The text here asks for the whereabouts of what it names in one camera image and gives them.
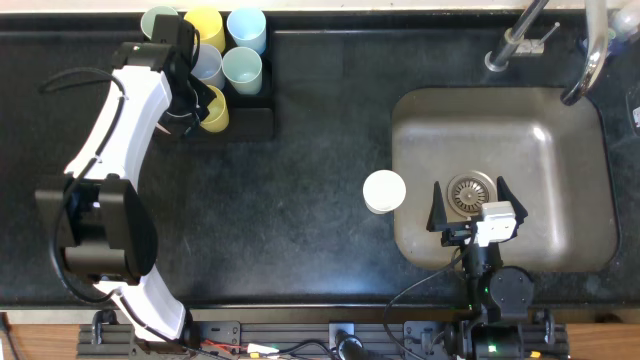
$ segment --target stainless steel sink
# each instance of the stainless steel sink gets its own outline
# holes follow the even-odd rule
[[[428,269],[452,248],[425,230],[433,183],[449,221],[496,201],[503,176],[529,211],[518,237],[500,246],[505,264],[534,271],[596,271],[618,234],[600,117],[586,99],[560,102],[561,89],[458,88],[408,93],[393,111],[393,170],[407,186],[395,211],[404,256]]]

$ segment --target faucet handle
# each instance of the faucet handle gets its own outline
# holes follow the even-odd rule
[[[544,43],[549,39],[551,34],[553,34],[560,27],[560,23],[556,22],[551,30],[547,32],[542,39],[524,39],[518,45],[516,52],[513,56],[539,56],[544,53]]]

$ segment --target faucet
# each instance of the faucet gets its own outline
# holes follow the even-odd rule
[[[509,65],[509,59],[518,50],[520,44],[523,43],[525,33],[548,2],[549,0],[533,0],[513,28],[505,31],[496,50],[490,51],[485,56],[484,62],[489,70],[495,72],[506,70]],[[566,88],[560,97],[560,100],[565,105],[575,104],[589,91],[598,78],[607,57],[607,46],[609,44],[607,4],[605,0],[585,0],[584,5],[589,34],[587,59],[584,71],[578,82],[573,87]]]

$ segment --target plastic cup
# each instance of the plastic cup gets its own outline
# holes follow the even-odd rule
[[[220,51],[213,45],[200,45],[198,62],[196,62],[196,66],[193,67],[191,73],[206,85],[224,89],[222,55],[220,55]]]
[[[231,12],[227,29],[238,46],[262,54],[267,48],[267,19],[260,9],[243,8]]]
[[[374,214],[385,214],[402,204],[407,194],[404,180],[397,173],[379,170],[369,175],[362,187],[364,202]]]
[[[200,126],[209,132],[220,132],[229,125],[229,109],[227,109],[227,101],[220,89],[208,85],[209,89],[216,93],[216,98],[207,106],[209,116],[200,123]]]
[[[262,59],[252,49],[229,50],[222,58],[222,72],[239,94],[255,95],[262,88]]]
[[[147,10],[140,19],[140,28],[148,39],[153,35],[153,25],[156,23],[156,15],[176,15],[178,12],[169,6],[156,6]]]
[[[213,45],[221,53],[224,51],[224,26],[222,16],[211,6],[193,8],[187,12],[184,19],[200,32],[200,43]]]

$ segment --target sink drain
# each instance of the sink drain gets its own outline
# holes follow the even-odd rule
[[[464,217],[478,215],[482,204],[495,201],[496,198],[495,185],[479,171],[470,171],[451,179],[448,193],[449,205]]]

